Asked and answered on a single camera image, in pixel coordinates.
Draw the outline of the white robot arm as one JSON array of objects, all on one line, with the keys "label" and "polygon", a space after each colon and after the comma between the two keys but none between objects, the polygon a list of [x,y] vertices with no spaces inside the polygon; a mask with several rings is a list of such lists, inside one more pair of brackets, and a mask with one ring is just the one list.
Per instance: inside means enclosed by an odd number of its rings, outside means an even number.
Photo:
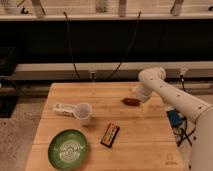
[{"label": "white robot arm", "polygon": [[136,98],[143,103],[156,92],[162,100],[187,117],[196,125],[192,145],[190,171],[213,171],[213,104],[165,82],[166,72],[162,67],[142,70],[140,83],[133,89]]}]

